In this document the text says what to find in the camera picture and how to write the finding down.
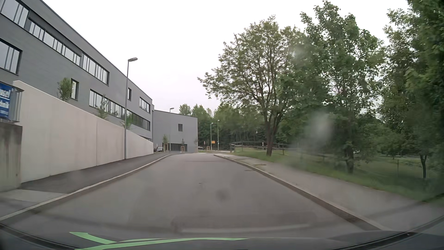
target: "curb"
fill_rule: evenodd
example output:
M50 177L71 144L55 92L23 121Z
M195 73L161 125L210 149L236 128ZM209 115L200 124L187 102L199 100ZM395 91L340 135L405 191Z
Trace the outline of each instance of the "curb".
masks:
M138 167L138 168L133 169L131 171L128 171L126 173L120 174L118 176L114 176L113 178L110 178L110 179L107 179L107 180L95 183L93 185L90 185L90 186L87 186L87 187L84 187L84 188L81 188L81 189L79 189L77 191L74 191L72 193L64 194L64 195L56 197L54 199L47 200L45 202L41 202L39 204L35 204L33 206L30 206L30 207L24 208L22 210L16 211L16 212L14 212L12 214L4 215L4 216L0 217L0 223L2 221L6 220L6 219L10 219L10 218L15 217L17 215L21 215L20 217L25 216L25 212L30 212L30 213L33 213L33 214L37 214L37 213L39 213L39 212L49 208L50 206L54 205L54 202L56 202L55 205L57 205L57 204L60 204L60 203L64 202L68 198L74 198L74 197L79 196L80 193L83 193L83 192L86 192L86 191L92 191L92 190L94 190L94 188L97 188L98 186L101 186L101 185L110 184L110 181L117 181L117 180L125 177L128 174L131 174L131 173L134 173L134 172L136 172L138 170L141 170L142 168L145 168L145 167L147 167L149 165L152 165L152 164L154 164L154 163L156 163L156 162L158 162L158 161L160 161L160 160L162 160L162 159L164 159L164 158L166 158L166 157L168 157L170 155L171 154L168 154L168 155L166 155L166 156L164 156L162 158L159 158L159 159L157 159L155 161L152 161L152 162L150 162L148 164L145 164L145 165L143 165L141 167Z
M265 171L263 171L261 169L258 169L258 168L254 167L252 165L249 165L249 164L246 164L246 163L243 163L241 161L234 160L234 159L230 159L230 158L227 158L227 157L224 157L224 156L216 155L216 154L214 154L214 156L222 158L222 159L226 159L226 160L229 160L229 161L232 161L232 162L235 162L235 163L238 163L238 164L240 164L242 166L245 166L245 167L247 167L249 169L252 169L252 170L254 170L254 171L256 171L256 172L258 172L258 173L260 173L260 174L262 174L262 175L264 175L264 176L266 176L266 177L268 177L268 178L270 178L270 179L272 179L274 181L276 181L277 183L282 184L282 185L288 187L289 189L291 189L291 190L295 191L296 193L304 196L305 198L308 198L309 200L313 201L314 203L320 205L321 207L327 209L328 211L334 213L335 215L343 218L344 220L346 220L346 221L348 221L348 222L350 222L350 223L360 227L363 230L366 230L366 231L372 231L372 230L392 230L392 229L390 229L390 228L388 228L386 226L383 226L383 225L379 224L378 222L375 222L375 221L373 221L373 220L371 220L369 218L366 218L366 217L364 217L362 215L356 214L355 212L350 211L349 209L347 209L345 207L342 207L342 206L340 206L338 204L335 204L333 202L330 202L330 201L327 201L325 199L322 199L322 198L316 196L315 194L305 190L304 188L301 188L301 187L299 187L297 185L288 183L288 182L282 180L281 178L279 178L279 177L277 177L277 176L275 176L273 174L267 173L267 172L265 172Z

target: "tree trunk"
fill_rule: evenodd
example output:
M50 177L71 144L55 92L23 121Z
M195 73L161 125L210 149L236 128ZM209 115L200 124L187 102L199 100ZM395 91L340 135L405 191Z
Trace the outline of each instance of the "tree trunk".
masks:
M425 168L425 161L427 160L427 155L419 155L419 157L421 158L421 165L422 165L422 178L426 179L427 177L427 169Z
M353 173L354 169L354 155L353 155L353 148L351 146L347 146L344 149L344 155L345 155L345 163L347 165L347 172Z
M266 138L267 138L267 156L271 156L273 150L273 133L271 132L270 125L266 125Z

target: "white wall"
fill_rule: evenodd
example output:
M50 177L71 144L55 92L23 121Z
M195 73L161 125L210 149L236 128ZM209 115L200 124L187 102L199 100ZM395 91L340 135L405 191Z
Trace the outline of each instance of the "white wall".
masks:
M21 81L21 181L123 159L123 128ZM127 132L128 158L153 153L153 143Z

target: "concrete pillar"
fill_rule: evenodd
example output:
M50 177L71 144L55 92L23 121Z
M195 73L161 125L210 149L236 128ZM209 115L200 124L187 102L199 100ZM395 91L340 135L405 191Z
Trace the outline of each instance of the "concrete pillar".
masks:
M0 122L0 192L18 188L22 126Z

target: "modern office building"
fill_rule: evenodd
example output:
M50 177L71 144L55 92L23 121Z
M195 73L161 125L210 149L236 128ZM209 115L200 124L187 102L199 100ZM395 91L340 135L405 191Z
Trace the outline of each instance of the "modern office building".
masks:
M195 153L197 148L197 118L160 110L153 111L153 144L162 146L164 137L172 151Z
M152 99L132 81L125 89L125 74L43 1L0 0L1 82L20 80L58 97L58 82L66 77L72 82L70 104L97 114L105 97L107 119L117 125L128 91L131 131L152 140Z

